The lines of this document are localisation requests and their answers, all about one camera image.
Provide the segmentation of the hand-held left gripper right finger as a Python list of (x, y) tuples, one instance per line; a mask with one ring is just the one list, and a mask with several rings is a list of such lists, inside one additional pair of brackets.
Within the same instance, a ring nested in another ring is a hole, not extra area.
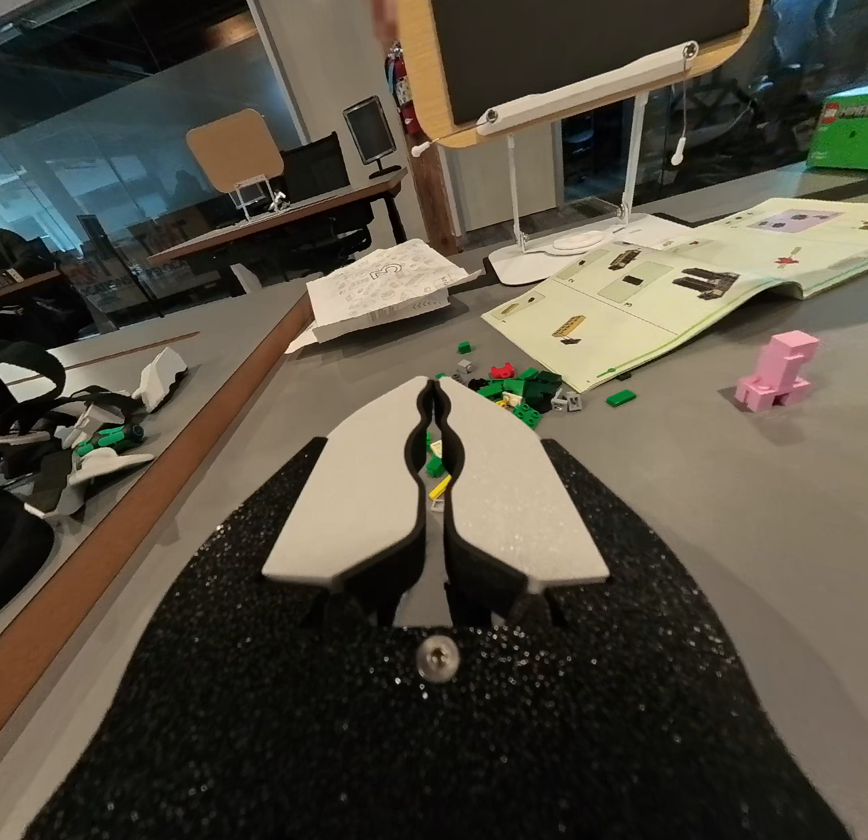
[(506, 619), (524, 596), (609, 578), (534, 430), (449, 378), (434, 382), (434, 418), (451, 477), (444, 561), (461, 598)]

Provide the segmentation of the pile of small toy bricks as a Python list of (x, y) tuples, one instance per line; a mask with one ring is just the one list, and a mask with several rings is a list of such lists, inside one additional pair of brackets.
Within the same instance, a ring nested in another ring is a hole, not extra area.
[[(429, 493), (449, 474), (451, 482), (443, 497), (455, 496), (457, 492), (452, 490), (455, 480), (462, 469), (470, 468), (469, 477), (485, 479), (487, 497), (499, 497), (503, 491), (520, 499), (541, 494), (553, 467), (537, 467), (536, 462), (528, 460), (524, 434), (515, 428), (521, 426), (543, 440), (543, 432), (550, 432), (553, 427), (546, 415), (569, 414), (566, 401), (575, 393), (560, 376), (528, 358), (491, 328), (486, 328), (485, 337), (481, 333), (462, 334), (458, 338), (438, 339), (437, 346), (437, 350), (418, 353), (413, 365), (416, 375), (453, 379), (457, 385), (474, 392), (486, 390), (483, 399), (494, 404), (499, 413), (506, 416), (518, 412), (518, 416), (506, 426), (487, 411), (470, 430), (461, 431), (449, 425), (444, 443), (438, 413), (434, 412), (426, 431), (425, 464), (419, 472), (426, 491)], [(491, 379), (491, 367), (506, 362), (514, 366), (515, 378)], [(442, 497), (432, 505), (440, 511)]]

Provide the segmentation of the pale green instruction booklet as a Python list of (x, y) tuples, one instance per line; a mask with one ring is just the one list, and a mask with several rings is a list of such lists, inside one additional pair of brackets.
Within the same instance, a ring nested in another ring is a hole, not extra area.
[(653, 248), (631, 237), (588, 249), (483, 320), (583, 393), (762, 292), (808, 300), (866, 270), (866, 202), (775, 197)]

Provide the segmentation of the grey desk with wooden edge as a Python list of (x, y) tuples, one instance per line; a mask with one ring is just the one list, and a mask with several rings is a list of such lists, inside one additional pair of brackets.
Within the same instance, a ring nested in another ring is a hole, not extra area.
[(189, 372), (145, 420), (143, 450), (154, 459), (91, 486), (83, 509), (57, 521), (42, 569), (2, 610), (2, 732), (38, 700), (76, 630), (311, 319), (305, 284), (289, 282), (53, 350), (68, 372), (68, 390), (133, 391), (141, 370), (166, 347)]

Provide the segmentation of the wooden top office desk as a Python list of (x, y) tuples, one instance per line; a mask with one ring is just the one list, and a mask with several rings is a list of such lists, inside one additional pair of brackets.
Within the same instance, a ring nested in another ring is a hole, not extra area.
[(372, 248), (375, 202), (385, 204), (393, 242), (406, 240), (396, 197), (407, 175), (407, 168), (396, 167), (357, 188), (345, 187), (190, 238), (149, 255), (147, 261), (152, 267), (179, 261), (195, 275), (214, 272), (230, 297), (262, 287), (255, 275), (251, 286), (242, 281), (243, 274), (253, 273), (251, 262), (274, 263), (284, 281), (288, 272), (329, 273)]

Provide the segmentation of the white and black plastic part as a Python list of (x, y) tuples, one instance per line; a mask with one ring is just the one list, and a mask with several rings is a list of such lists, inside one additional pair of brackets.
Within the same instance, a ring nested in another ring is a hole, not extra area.
[(139, 386), (132, 395), (142, 403), (147, 414), (158, 411), (173, 395), (188, 365), (172, 347), (165, 347), (141, 373)]

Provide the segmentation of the green and black tool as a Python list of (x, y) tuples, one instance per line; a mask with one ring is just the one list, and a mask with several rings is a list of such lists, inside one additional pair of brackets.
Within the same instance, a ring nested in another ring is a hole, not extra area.
[(102, 449), (122, 455), (140, 446), (145, 439), (146, 433), (141, 425), (127, 423), (99, 430), (89, 439), (75, 445), (73, 451), (79, 457)]

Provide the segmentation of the pink brick pig figure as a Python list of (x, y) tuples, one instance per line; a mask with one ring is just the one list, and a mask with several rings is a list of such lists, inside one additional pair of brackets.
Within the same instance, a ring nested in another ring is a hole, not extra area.
[(798, 330), (772, 336), (761, 350), (753, 373), (738, 381), (736, 402), (750, 412), (765, 412), (806, 400), (813, 385), (800, 373), (803, 365), (813, 360), (818, 346), (818, 338)]

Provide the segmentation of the black textured case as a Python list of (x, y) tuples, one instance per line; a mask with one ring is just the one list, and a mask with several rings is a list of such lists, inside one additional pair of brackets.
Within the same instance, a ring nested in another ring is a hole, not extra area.
[(49, 558), (55, 542), (49, 523), (17, 497), (1, 490), (1, 607), (27, 586)]

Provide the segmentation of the black office chair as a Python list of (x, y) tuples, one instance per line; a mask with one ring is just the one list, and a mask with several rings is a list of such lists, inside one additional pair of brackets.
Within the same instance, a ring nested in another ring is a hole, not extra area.
[[(291, 204), (333, 195), (350, 186), (336, 132), (282, 151), (281, 158), (284, 170), (274, 179), (274, 184)], [(296, 221), (286, 227), (285, 232), (295, 246), (335, 249), (342, 256), (350, 256), (371, 247), (369, 226), (372, 222), (371, 204), (352, 202)]]

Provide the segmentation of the small black monitor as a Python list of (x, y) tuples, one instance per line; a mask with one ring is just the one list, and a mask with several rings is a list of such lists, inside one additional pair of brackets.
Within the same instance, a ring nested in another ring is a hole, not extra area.
[(364, 165), (377, 163), (370, 180), (399, 170), (399, 165), (383, 166), (382, 160), (396, 152), (396, 140), (377, 95), (344, 109), (344, 120)]

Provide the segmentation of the small wooden board on stand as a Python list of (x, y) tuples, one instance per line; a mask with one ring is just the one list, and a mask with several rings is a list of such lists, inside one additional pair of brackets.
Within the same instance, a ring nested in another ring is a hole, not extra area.
[(186, 142), (212, 186), (237, 196), (237, 205), (250, 221), (251, 204), (276, 196), (271, 180), (285, 164), (264, 117), (245, 108), (233, 115), (189, 130)]

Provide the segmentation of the red fire extinguisher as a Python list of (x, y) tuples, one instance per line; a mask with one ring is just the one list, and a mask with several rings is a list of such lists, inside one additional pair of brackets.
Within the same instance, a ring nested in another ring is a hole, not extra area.
[(405, 134), (407, 136), (418, 135), (422, 132), (422, 129), (413, 102), (404, 52), (398, 41), (394, 42), (386, 53), (385, 75), (387, 86), (401, 117)]

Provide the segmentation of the wood-framed black panel on stand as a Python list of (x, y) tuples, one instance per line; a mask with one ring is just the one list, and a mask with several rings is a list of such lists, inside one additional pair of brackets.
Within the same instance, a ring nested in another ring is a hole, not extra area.
[(454, 150), (507, 142), (514, 242), (490, 254), (498, 280), (547, 279), (568, 251), (527, 240), (519, 223), (515, 136), (632, 98), (617, 221), (631, 217), (650, 91), (726, 62), (764, 0), (396, 0), (396, 24), (417, 117)]

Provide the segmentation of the green toy box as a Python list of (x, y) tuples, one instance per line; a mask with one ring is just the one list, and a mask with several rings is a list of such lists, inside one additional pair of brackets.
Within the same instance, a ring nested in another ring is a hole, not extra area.
[(867, 170), (867, 86), (826, 97), (811, 139), (807, 167)]

